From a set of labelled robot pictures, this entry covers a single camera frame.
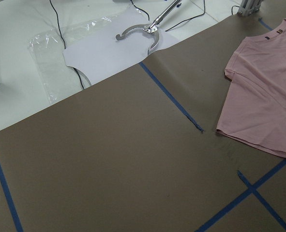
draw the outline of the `t-shirt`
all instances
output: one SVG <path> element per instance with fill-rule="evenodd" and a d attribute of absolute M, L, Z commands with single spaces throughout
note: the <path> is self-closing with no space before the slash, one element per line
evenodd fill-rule
<path fill-rule="evenodd" d="M 286 19 L 246 37 L 230 58 L 230 88 L 217 132 L 286 158 Z"/>

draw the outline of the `black cord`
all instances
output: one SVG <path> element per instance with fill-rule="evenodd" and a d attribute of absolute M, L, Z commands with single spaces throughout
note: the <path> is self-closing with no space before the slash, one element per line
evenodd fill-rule
<path fill-rule="evenodd" d="M 148 14 L 146 11 L 144 11 L 143 9 L 138 8 L 137 6 L 135 6 L 132 0 L 130 0 L 130 2 L 132 3 L 132 5 L 133 5 L 135 8 L 137 8 L 137 9 L 139 9 L 140 11 L 144 12 L 145 14 L 147 14 L 147 16 L 148 16 L 148 21 L 150 20 L 150 19 L 149 19 L 149 14 Z"/>
<path fill-rule="evenodd" d="M 204 4 L 204 12 L 203 12 L 202 14 L 196 15 L 196 16 L 191 17 L 191 18 L 188 18 L 188 19 L 185 19 L 185 20 L 179 22 L 178 24 L 172 26 L 171 28 L 167 29 L 166 31 L 169 31 L 169 30 L 173 29 L 174 27 L 178 26 L 179 24 L 181 24 L 181 23 L 183 23 L 183 22 L 190 21 L 190 20 L 192 20 L 192 19 L 194 19 L 194 18 L 198 18 L 198 17 L 200 17 L 200 16 L 203 16 L 203 15 L 205 14 L 205 12 L 206 12 L 205 0 L 203 0 L 203 4 Z"/>
<path fill-rule="evenodd" d="M 62 41 L 63 41 L 64 49 L 66 49 L 65 40 L 64 40 L 64 38 L 62 37 L 62 33 L 61 33 L 61 29 L 60 29 L 58 13 L 57 13 L 55 7 L 52 5 L 51 0 L 49 0 L 49 2 L 50 2 L 50 5 L 52 6 L 52 8 L 54 9 L 54 11 L 56 12 L 56 15 L 57 15 L 57 23 L 58 23 L 58 29 L 59 29 L 60 37 L 61 37 L 61 39 L 62 39 Z M 82 87 L 83 89 L 85 89 L 84 86 L 83 86 L 83 82 L 82 82 L 82 80 L 81 80 L 81 77 L 80 77 L 80 75 L 79 75 L 78 70 L 77 70 L 76 68 L 74 68 L 74 67 L 73 67 L 73 69 L 74 69 L 75 73 L 76 73 L 76 74 L 78 75 L 78 77 L 79 77 L 79 81 L 80 81 L 81 87 Z"/>
<path fill-rule="evenodd" d="M 233 15 L 233 7 L 240 7 L 240 6 L 232 6 L 232 8 L 231 8 L 231 15 Z"/>

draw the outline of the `blue tape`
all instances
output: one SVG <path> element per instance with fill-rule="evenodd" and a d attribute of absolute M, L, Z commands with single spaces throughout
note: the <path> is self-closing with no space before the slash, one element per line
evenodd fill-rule
<path fill-rule="evenodd" d="M 267 29 L 269 29 L 269 30 L 273 30 L 273 28 L 271 28 L 269 25 L 267 25 L 267 24 L 265 24 L 265 23 L 263 22 L 262 18 L 259 19 L 259 22 L 260 22 L 265 28 L 267 28 Z"/>
<path fill-rule="evenodd" d="M 277 164 L 274 168 L 272 168 L 268 173 L 266 173 L 262 178 L 260 178 L 257 182 L 255 182 L 252 186 L 257 189 L 262 184 L 264 184 L 268 179 L 270 179 L 273 175 L 275 175 L 279 170 L 281 170 L 286 165 L 286 159 Z M 213 224 L 215 224 L 219 219 L 221 219 L 224 215 L 226 215 L 230 210 L 232 210 L 235 206 L 241 203 L 246 197 L 248 197 L 251 193 L 253 193 L 252 189 L 248 188 L 245 192 L 243 192 L 240 196 L 234 199 L 231 203 L 229 203 L 225 208 L 219 211 L 215 216 L 213 216 L 210 220 L 208 220 L 204 225 L 202 225 L 195 232 L 204 232 Z"/>
<path fill-rule="evenodd" d="M 152 80 L 157 84 L 157 86 L 167 95 L 167 97 L 177 106 L 177 108 L 195 125 L 197 129 L 201 132 L 204 130 L 197 124 L 194 118 L 183 108 L 183 106 L 173 97 L 173 95 L 162 85 L 162 83 L 153 75 L 153 73 L 146 67 L 142 62 L 139 65 L 144 69 L 144 71 L 152 78 Z"/>
<path fill-rule="evenodd" d="M 269 211 L 269 213 L 278 221 L 278 223 L 286 230 L 285 221 L 277 214 L 277 212 L 270 206 L 270 204 L 261 196 L 261 194 L 254 188 L 253 185 L 247 180 L 247 178 L 238 171 L 239 178 L 244 182 L 248 189 L 258 198 L 263 206 Z"/>
<path fill-rule="evenodd" d="M 22 229 L 19 217 L 18 217 L 18 213 L 16 211 L 16 208 L 15 208 L 14 201 L 13 201 L 13 198 L 11 196 L 11 193 L 9 191 L 9 188 L 8 188 L 8 185 L 7 185 L 7 182 L 6 182 L 6 179 L 5 179 L 5 176 L 4 176 L 1 164 L 0 164 L 0 182 L 1 182 L 1 185 L 2 185 L 2 188 L 3 188 L 3 192 L 4 192 L 4 195 L 5 195 L 5 198 L 6 198 L 8 207 L 9 207 L 9 210 L 11 212 L 11 215 L 12 215 L 12 218 L 13 218 L 16 230 L 18 232 L 23 232 L 23 229 Z"/>

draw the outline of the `shirt neckline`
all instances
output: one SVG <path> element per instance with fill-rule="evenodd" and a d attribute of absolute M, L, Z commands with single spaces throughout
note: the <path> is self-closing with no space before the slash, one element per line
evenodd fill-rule
<path fill-rule="evenodd" d="M 277 36 L 280 36 L 282 33 L 286 32 L 286 19 L 283 19 L 282 23 L 277 26 L 275 29 L 258 36 L 246 37 L 245 40 L 250 42 L 252 45 L 256 46 L 260 50 L 268 50 L 268 51 L 275 51 L 275 52 L 284 52 L 286 51 L 286 47 L 281 48 L 273 48 L 273 47 L 265 47 L 262 42 L 268 42 L 268 40 L 272 40 Z"/>

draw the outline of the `plastic packaging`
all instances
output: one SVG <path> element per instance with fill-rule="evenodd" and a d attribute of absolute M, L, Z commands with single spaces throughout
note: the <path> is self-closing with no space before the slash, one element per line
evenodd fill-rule
<path fill-rule="evenodd" d="M 61 28 L 66 46 L 92 35 L 109 24 L 115 16 L 102 17 L 70 27 Z M 63 58 L 64 45 L 59 30 L 42 32 L 29 40 L 29 49 L 37 66 L 47 98 L 55 104 L 82 90 L 78 75 L 67 67 Z M 85 88 L 91 86 L 87 77 L 79 72 Z"/>

